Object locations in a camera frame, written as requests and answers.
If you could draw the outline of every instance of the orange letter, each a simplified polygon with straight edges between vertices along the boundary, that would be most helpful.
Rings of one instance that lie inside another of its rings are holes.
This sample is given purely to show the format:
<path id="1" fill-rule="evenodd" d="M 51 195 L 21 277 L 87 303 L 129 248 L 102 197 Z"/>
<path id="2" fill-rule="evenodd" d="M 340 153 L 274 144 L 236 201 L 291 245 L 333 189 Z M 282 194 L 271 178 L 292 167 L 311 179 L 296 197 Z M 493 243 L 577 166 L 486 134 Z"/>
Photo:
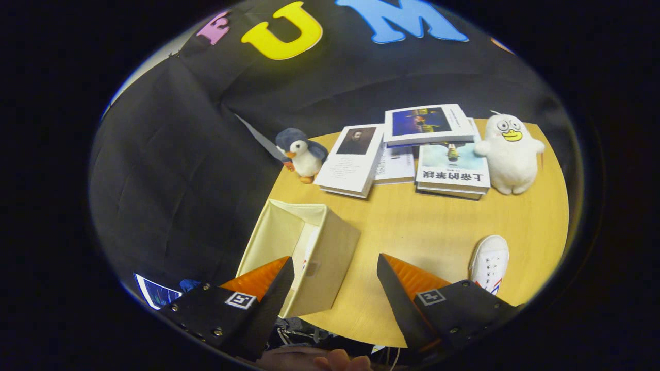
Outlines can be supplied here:
<path id="1" fill-rule="evenodd" d="M 300 37 L 292 42 L 282 42 L 268 31 L 268 22 L 261 22 L 246 32 L 241 42 L 249 42 L 270 59 L 288 59 L 311 49 L 323 35 L 321 25 L 302 8 L 302 1 L 285 5 L 273 14 L 284 17 L 300 29 Z"/>

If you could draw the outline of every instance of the white book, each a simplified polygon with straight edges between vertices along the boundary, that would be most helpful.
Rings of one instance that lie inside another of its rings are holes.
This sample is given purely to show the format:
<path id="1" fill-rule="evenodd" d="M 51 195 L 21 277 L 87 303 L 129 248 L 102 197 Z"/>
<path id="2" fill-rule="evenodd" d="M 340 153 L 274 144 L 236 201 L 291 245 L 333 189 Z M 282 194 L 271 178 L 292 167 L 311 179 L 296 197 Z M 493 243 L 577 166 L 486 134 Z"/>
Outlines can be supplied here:
<path id="1" fill-rule="evenodd" d="M 410 147 L 385 148 L 382 154 L 374 184 L 401 184 L 414 182 L 413 149 Z"/>
<path id="2" fill-rule="evenodd" d="M 367 198 L 382 145 L 382 124 L 346 126 L 314 184 L 324 191 Z"/>
<path id="3" fill-rule="evenodd" d="M 387 148 L 443 141 L 470 141 L 475 131 L 458 104 L 385 111 Z"/>
<path id="4" fill-rule="evenodd" d="M 462 191 L 485 194 L 490 189 L 490 173 L 485 157 L 475 154 L 481 140 L 477 125 L 469 119 L 476 134 L 471 141 L 446 142 L 419 147 L 415 181 L 424 191 Z"/>

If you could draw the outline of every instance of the wooden table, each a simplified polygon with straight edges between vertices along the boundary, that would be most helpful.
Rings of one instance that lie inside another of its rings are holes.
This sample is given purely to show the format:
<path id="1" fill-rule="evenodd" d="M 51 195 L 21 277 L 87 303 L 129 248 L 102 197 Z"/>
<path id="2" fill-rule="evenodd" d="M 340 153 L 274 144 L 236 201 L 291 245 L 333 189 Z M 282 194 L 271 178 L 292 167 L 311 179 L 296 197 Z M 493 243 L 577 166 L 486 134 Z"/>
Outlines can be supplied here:
<path id="1" fill-rule="evenodd" d="M 475 120 L 483 137 L 485 119 Z M 330 310 L 302 316 L 318 327 L 365 343 L 406 347 L 376 276 L 378 254 L 388 253 L 449 282 L 468 279 L 477 242 L 503 236 L 510 261 L 498 296 L 512 305 L 529 301 L 560 261 L 568 231 L 568 197 L 557 158 L 538 126 L 526 124 L 546 145 L 539 174 L 521 195 L 491 188 L 480 201 L 415 193 L 414 184 L 375 185 L 369 200 L 321 191 L 282 169 L 269 198 L 324 203 L 362 231 L 355 255 Z M 339 133 L 313 138 L 332 148 Z"/>

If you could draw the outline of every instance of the open box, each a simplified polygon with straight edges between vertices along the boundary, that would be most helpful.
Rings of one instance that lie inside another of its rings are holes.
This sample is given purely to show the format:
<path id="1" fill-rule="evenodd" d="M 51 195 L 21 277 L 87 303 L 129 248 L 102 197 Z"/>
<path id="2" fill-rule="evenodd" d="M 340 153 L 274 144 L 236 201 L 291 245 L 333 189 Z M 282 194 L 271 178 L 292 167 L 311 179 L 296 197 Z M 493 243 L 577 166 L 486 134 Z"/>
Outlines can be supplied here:
<path id="1" fill-rule="evenodd" d="M 332 307 L 353 258 L 360 231 L 324 204 L 269 199 L 247 243 L 236 276 L 291 255 L 294 280 L 280 318 Z"/>

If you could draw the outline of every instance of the stuffed penguin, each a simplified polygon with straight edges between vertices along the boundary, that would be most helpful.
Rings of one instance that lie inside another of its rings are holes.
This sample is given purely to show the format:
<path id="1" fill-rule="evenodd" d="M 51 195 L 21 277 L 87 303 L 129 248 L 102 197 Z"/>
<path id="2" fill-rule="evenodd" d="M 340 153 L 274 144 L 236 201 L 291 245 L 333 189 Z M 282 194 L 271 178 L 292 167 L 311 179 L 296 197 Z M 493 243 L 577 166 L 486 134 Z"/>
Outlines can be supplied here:
<path id="1" fill-rule="evenodd" d="M 293 168 L 300 176 L 300 181 L 309 184 L 321 170 L 321 165 L 328 157 L 328 150 L 319 143 L 307 139 L 302 131 L 289 127 L 275 137 L 277 149 L 291 159 Z"/>
<path id="2" fill-rule="evenodd" d="M 486 135 L 475 145 L 475 153 L 486 157 L 495 189 L 505 195 L 523 193 L 536 179 L 536 155 L 545 145 L 532 138 L 517 117 L 493 112 L 496 115 L 486 122 Z"/>

